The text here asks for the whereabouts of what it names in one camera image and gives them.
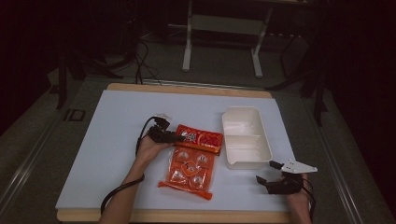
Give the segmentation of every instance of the wire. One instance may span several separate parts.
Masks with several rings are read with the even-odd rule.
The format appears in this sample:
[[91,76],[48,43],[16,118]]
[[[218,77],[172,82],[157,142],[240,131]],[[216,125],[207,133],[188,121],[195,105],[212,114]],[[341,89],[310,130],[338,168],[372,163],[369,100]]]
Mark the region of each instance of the wire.
[[[149,122],[150,122],[152,119],[154,119],[154,117],[149,118],[149,119],[146,121],[145,125],[143,126],[142,132],[140,133],[139,138],[137,139],[136,149],[135,149],[135,155],[137,155],[137,150],[138,150],[139,147],[140,147],[140,142],[141,142],[141,140],[145,137],[145,136],[143,136],[143,133],[145,132],[146,127],[148,126]],[[134,185],[136,185],[136,184],[142,182],[143,180],[145,180],[145,175],[142,175],[142,177],[140,177],[140,178],[138,178],[138,179],[136,179],[136,180],[134,180],[134,181],[128,182],[128,183],[126,183],[126,184],[123,184],[123,185],[117,187],[116,189],[111,190],[111,191],[107,194],[107,196],[103,199],[103,201],[102,201],[102,204],[101,204],[101,207],[100,207],[100,214],[101,214],[101,215],[103,214],[103,212],[105,211],[105,208],[106,208],[106,205],[107,205],[108,200],[110,200],[112,197],[114,197],[114,195],[116,195],[118,192],[120,192],[120,191],[122,191],[122,190],[124,190],[124,189],[127,189],[127,188],[129,188],[129,187],[132,187],[132,186],[134,186]]]
[[127,188],[129,188],[131,186],[135,186],[136,184],[138,184],[140,182],[143,182],[143,180],[145,180],[145,175],[142,175],[142,177],[140,177],[140,178],[138,178],[138,179],[136,179],[134,181],[128,182],[126,184],[123,184],[123,185],[119,186],[116,189],[111,190],[111,192],[108,193],[107,196],[102,201],[102,205],[100,207],[100,214],[101,215],[103,214],[103,212],[105,211],[105,208],[106,208],[108,200],[110,200],[114,195],[116,195],[118,192],[120,192],[120,191],[122,191],[124,189],[127,189]]
[[311,209],[309,210],[309,216],[310,216],[310,218],[311,218],[311,221],[313,221],[314,220],[314,211],[315,211],[315,206],[316,206],[316,204],[317,204],[317,201],[315,200],[315,197],[314,197],[314,188],[313,188],[313,186],[312,186],[312,184],[307,180],[307,179],[304,179],[303,178],[303,181],[305,181],[308,185],[309,185],[309,189],[311,189],[311,190],[309,190],[309,189],[307,189],[306,187],[304,187],[303,186],[303,190],[309,195],[309,197],[310,197],[310,204],[311,204]]

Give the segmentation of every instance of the red snack bag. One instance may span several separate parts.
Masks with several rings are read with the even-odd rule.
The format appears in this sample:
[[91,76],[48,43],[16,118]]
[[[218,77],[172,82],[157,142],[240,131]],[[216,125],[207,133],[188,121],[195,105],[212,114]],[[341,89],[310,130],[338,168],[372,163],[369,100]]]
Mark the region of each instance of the red snack bag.
[[220,154],[222,145],[222,133],[212,133],[208,131],[193,129],[179,124],[176,130],[177,135],[185,136],[184,142],[176,142],[175,146],[192,147],[203,151]]
[[158,187],[171,187],[186,190],[207,200],[212,199],[209,192],[215,154],[188,147],[176,147],[169,172],[165,181]]

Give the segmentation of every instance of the table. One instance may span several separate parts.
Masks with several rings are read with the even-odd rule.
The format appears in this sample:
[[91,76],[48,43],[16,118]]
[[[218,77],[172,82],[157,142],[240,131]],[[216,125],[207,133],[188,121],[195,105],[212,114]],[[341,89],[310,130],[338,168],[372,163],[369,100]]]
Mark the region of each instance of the table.
[[[106,99],[113,99],[111,97],[117,95],[124,95],[126,97],[122,97],[122,99],[118,98],[119,100],[106,101]],[[247,104],[260,102],[265,105],[274,105],[265,107],[265,110],[268,112],[265,112],[262,117],[263,123],[266,124],[264,128],[268,131],[269,144],[273,149],[273,159],[278,161],[294,159],[276,102],[271,99],[271,94],[268,92],[111,84],[102,95],[101,101],[96,108],[90,127],[81,144],[80,151],[56,205],[58,209],[58,218],[61,221],[97,221],[99,219],[100,202],[103,200],[103,197],[106,196],[106,193],[116,187],[124,178],[125,173],[120,171],[127,171],[131,165],[131,161],[129,159],[125,160],[124,158],[132,158],[134,152],[131,148],[134,148],[135,138],[131,136],[136,135],[137,138],[138,134],[129,133],[130,130],[124,128],[134,129],[133,123],[137,122],[140,127],[136,132],[139,133],[143,125],[140,124],[140,122],[145,122],[144,119],[112,120],[112,118],[122,118],[125,116],[125,114],[122,115],[122,111],[130,111],[125,108],[115,109],[112,105],[121,104],[121,107],[128,107],[130,105],[125,104],[125,100],[133,101],[136,100],[134,97],[138,98],[138,96],[142,95],[145,95],[145,100],[140,101],[142,105],[139,107],[131,107],[136,111],[136,116],[138,116],[137,110],[147,106],[154,106],[153,104],[149,104],[152,100],[150,99],[151,96],[154,96],[154,99],[158,99],[160,102],[163,102],[163,99],[169,97],[175,99],[177,102],[182,102],[183,98],[220,99],[220,101],[216,101],[216,105],[212,106],[214,108],[220,106],[218,104],[227,105],[233,102],[247,102]],[[172,110],[172,108],[174,107],[166,106],[163,107],[163,110],[168,112],[166,110]],[[214,110],[214,113],[207,107],[206,110],[209,114],[216,114],[216,118],[220,116],[217,110]],[[195,115],[195,117],[197,117],[196,122],[202,123],[198,115]],[[208,119],[209,122],[204,122],[206,127],[210,127],[210,130],[220,131],[219,126],[221,121],[214,121],[212,118]],[[177,122],[186,122],[182,116],[174,118],[173,120]],[[173,122],[175,121],[171,120],[169,129],[175,128]],[[118,127],[117,134],[114,134],[112,125]],[[98,137],[102,136],[101,134],[106,134],[106,140],[104,140],[104,137]],[[187,192],[156,188],[156,183],[158,183],[162,176],[164,177],[158,170],[166,169],[168,164],[167,160],[169,159],[168,156],[166,152],[160,153],[156,162],[152,163],[148,168],[146,173],[147,178],[140,186],[139,193],[136,197],[135,210],[133,211],[131,221],[171,223],[290,222],[290,214],[284,197],[266,194],[265,188],[256,184],[254,181],[254,175],[262,175],[268,177],[268,179],[276,179],[280,174],[278,171],[267,166],[258,171],[231,171],[225,167],[224,153],[221,153],[220,157],[215,161],[214,181],[211,187],[214,197],[211,201],[205,201]]]

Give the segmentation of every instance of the dark background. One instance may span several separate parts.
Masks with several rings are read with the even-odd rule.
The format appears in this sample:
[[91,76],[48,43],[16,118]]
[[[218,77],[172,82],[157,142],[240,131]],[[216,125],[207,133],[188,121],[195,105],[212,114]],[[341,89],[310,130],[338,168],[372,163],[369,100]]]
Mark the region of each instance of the dark background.
[[[2,1],[0,134],[50,88],[46,75],[58,66],[60,26],[91,57],[100,59],[104,51],[122,53],[120,30],[130,18],[122,11],[125,2],[131,1]],[[392,180],[396,159],[395,10],[390,0],[335,1],[316,41],[329,62],[326,86],[396,216]],[[223,13],[240,16],[238,11],[246,13],[232,7]],[[166,36],[168,23],[186,23],[187,1],[141,1],[137,12],[148,26]],[[281,33],[277,24],[287,20],[287,14],[277,12],[270,31]]]

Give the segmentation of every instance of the clear plastic tray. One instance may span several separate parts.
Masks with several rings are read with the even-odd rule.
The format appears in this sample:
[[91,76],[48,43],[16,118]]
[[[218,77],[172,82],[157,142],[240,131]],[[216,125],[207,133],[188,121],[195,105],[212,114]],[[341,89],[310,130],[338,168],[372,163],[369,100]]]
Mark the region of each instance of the clear plastic tray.
[[272,159],[271,148],[255,107],[231,106],[222,116],[227,166],[260,169]]

